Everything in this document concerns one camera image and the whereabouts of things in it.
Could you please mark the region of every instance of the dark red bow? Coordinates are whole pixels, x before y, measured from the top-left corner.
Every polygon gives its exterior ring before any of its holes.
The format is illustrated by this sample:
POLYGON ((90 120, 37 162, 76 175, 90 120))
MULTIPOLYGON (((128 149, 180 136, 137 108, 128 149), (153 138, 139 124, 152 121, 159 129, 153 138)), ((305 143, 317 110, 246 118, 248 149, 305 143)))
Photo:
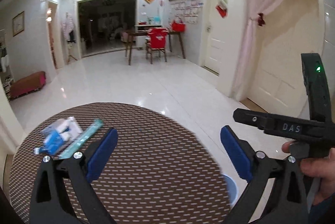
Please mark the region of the dark red bow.
POLYGON ((264 21, 264 14, 263 13, 259 13, 259 18, 258 18, 258 25, 260 27, 264 26, 265 25, 265 21, 264 21))

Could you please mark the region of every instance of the metal screw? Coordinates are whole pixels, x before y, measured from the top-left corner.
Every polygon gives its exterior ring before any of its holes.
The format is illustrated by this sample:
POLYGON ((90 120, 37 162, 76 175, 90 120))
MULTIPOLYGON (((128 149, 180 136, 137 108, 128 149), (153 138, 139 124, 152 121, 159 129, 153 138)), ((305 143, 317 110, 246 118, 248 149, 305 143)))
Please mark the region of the metal screw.
POLYGON ((293 156, 289 156, 289 162, 290 163, 295 163, 295 158, 293 156))
POLYGON ((44 156, 43 157, 43 162, 47 163, 50 161, 50 156, 44 156))
POLYGON ((265 158, 265 153, 263 151, 257 151, 256 156, 257 156, 257 158, 264 159, 265 158))
POLYGON ((80 151, 73 154, 73 158, 75 158, 75 159, 80 159, 82 156, 83 156, 83 154, 80 151))

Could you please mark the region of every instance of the blue rubber pad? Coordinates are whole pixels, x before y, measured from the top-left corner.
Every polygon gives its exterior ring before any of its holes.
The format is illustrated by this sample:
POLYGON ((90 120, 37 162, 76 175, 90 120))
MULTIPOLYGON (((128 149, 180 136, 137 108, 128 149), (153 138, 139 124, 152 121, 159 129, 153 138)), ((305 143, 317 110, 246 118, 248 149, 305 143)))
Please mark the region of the blue rubber pad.
POLYGON ((236 135, 227 126, 221 129, 221 143, 229 155, 239 177, 248 183, 252 180, 251 162, 240 147, 236 135))
POLYGON ((111 129, 87 163, 86 179, 89 183, 100 177, 110 155, 118 144, 118 131, 111 129))

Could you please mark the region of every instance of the hand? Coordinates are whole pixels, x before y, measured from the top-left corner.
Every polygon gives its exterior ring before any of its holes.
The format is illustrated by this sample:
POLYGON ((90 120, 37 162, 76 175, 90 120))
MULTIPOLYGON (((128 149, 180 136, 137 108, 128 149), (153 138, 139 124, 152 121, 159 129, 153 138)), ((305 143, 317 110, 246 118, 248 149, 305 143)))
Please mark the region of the hand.
MULTIPOLYGON (((289 153, 289 145, 293 142, 283 144, 283 152, 289 153)), ((303 159, 300 169, 306 176, 321 178, 320 189, 315 195, 313 205, 323 202, 335 193, 335 148, 330 150, 328 158, 303 159)))

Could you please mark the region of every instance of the round table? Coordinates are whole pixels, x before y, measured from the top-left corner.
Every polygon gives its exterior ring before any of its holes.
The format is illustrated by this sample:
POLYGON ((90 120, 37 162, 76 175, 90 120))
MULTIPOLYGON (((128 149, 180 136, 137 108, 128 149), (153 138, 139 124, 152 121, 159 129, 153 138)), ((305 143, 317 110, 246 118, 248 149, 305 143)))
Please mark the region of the round table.
MULTIPOLYGON (((123 103, 92 103, 65 110, 35 128, 15 154, 10 174, 14 210, 29 223, 30 197, 43 155, 40 131, 59 118, 74 116, 85 130, 96 118, 103 127, 80 149, 111 127, 118 145, 92 187, 117 223, 221 223, 229 213, 220 169, 195 135, 152 110, 123 103)), ((64 179, 78 218, 87 220, 70 180, 64 179)))

